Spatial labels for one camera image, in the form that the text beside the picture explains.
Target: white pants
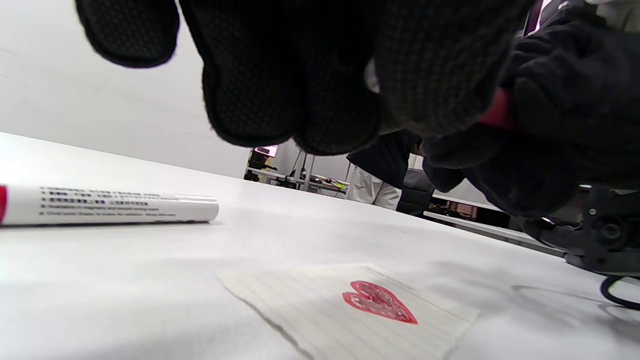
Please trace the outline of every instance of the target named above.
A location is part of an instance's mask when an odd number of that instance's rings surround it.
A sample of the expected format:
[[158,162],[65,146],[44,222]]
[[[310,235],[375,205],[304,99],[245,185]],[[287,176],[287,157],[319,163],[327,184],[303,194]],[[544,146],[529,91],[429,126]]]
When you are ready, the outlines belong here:
[[394,188],[359,167],[349,176],[347,199],[395,210],[402,190]]

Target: black jacket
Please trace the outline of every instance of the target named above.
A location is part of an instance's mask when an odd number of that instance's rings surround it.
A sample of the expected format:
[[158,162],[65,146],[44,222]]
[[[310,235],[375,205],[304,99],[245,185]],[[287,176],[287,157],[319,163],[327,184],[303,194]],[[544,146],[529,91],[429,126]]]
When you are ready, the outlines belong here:
[[409,153],[420,137],[407,130],[381,135],[371,146],[347,155],[357,167],[401,189],[409,167]]

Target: table surface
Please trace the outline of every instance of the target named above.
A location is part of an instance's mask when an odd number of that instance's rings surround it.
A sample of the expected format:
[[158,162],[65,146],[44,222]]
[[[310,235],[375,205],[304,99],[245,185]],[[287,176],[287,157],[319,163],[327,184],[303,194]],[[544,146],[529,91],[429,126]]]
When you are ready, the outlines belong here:
[[216,274],[332,263],[373,263],[479,309],[451,360],[640,354],[640,313],[554,256],[376,206],[19,136],[0,133],[0,151],[6,183],[189,192],[221,206],[211,224],[0,229],[2,360],[303,359]]

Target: heart drawing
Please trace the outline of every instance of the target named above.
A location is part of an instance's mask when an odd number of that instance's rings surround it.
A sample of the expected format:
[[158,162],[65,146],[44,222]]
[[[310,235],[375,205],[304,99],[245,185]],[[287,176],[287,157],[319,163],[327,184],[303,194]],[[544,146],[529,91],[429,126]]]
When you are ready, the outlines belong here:
[[418,323],[409,308],[388,289],[368,281],[352,281],[351,287],[356,292],[342,293],[342,298],[356,309],[399,322]]

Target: monitor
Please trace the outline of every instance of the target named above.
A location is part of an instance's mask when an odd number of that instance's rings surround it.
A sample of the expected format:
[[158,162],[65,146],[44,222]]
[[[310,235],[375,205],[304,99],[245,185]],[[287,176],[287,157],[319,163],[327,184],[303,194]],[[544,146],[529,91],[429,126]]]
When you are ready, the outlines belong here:
[[276,152],[278,151],[278,146],[277,145],[260,146],[260,147],[256,147],[254,151],[259,152],[261,154],[265,154],[267,156],[271,156],[272,158],[275,158]]

